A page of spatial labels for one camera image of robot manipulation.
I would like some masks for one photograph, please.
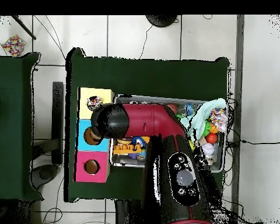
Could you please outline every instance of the yellow cube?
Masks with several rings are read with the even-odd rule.
[[[88,109],[87,99],[92,96],[98,96],[103,99],[103,104],[113,103],[114,93],[111,89],[94,89],[94,88],[80,88],[80,99],[79,99],[79,118],[81,120],[91,119],[92,111]]]

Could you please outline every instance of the green tablecloth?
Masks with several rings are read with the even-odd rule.
[[[0,57],[0,199],[37,200],[29,184],[32,67],[38,53]]]
[[[76,198],[142,199],[142,168],[113,166],[103,184],[73,182],[78,87],[190,100],[227,98],[227,58],[214,62],[90,58],[84,57],[77,48],[69,52],[66,65],[65,149],[69,150],[69,156],[65,156],[65,187],[68,186],[65,198],[68,196],[70,201]],[[221,190],[222,172],[215,174],[215,179]]]

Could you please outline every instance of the shape sorter box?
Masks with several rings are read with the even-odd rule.
[[[75,182],[105,183],[110,172],[110,140],[103,139],[99,145],[89,145],[84,140],[85,131],[91,127],[92,111],[88,109],[87,99],[99,96],[103,104],[112,103],[114,93],[110,89],[78,88],[77,126],[76,126],[76,162],[74,164]],[[99,169],[96,173],[88,173],[85,164],[94,160]]]

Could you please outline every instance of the pink cube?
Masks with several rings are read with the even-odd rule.
[[[110,172],[108,152],[101,151],[78,151],[76,167],[76,182],[105,183]],[[95,173],[87,172],[85,164],[88,161],[95,161],[98,165]]]

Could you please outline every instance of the gray storage bin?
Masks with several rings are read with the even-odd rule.
[[[162,97],[150,97],[150,96],[136,96],[127,97],[124,94],[118,94],[114,98],[114,103],[130,103],[136,101],[138,103],[147,102],[147,103],[158,103],[158,104],[175,104],[182,106],[188,103],[202,105],[205,101],[199,100],[183,100],[183,99],[171,99],[171,98],[162,98]],[[213,153],[213,165],[210,166],[213,173],[218,173],[223,170],[224,158],[225,158],[225,133],[219,132],[218,141],[214,144],[215,151]],[[111,140],[110,147],[110,162],[114,166],[129,166],[129,167],[144,167],[145,161],[138,159],[132,159],[126,155],[114,155],[113,146],[117,144],[116,139]]]

